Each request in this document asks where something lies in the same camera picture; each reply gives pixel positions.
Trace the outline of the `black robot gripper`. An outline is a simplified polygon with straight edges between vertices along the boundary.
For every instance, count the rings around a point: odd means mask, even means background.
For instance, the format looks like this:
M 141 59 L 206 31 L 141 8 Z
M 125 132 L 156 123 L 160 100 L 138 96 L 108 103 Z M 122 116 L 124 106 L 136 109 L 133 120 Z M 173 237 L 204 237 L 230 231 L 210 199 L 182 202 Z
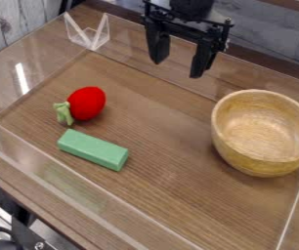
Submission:
M 229 29 L 234 23 L 213 8 L 214 0 L 144 0 L 148 22 L 146 40 L 149 58 L 160 64 L 169 56 L 170 37 L 184 36 L 197 39 L 197 50 L 192 60 L 190 78 L 200 78 L 209 70 L 217 51 L 224 52 L 228 44 Z M 168 26 L 169 33 L 160 24 Z

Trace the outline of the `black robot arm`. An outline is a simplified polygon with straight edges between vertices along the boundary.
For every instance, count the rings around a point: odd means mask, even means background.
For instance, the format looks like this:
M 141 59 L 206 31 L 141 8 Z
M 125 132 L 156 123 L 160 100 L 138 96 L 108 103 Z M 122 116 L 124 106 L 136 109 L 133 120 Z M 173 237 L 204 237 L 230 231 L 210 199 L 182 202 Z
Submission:
M 190 78 L 210 69 L 218 52 L 228 47 L 229 29 L 234 23 L 213 9 L 214 0 L 142 0 L 142 22 L 146 30 L 149 58 L 160 64 L 169 56 L 170 36 L 197 44 Z

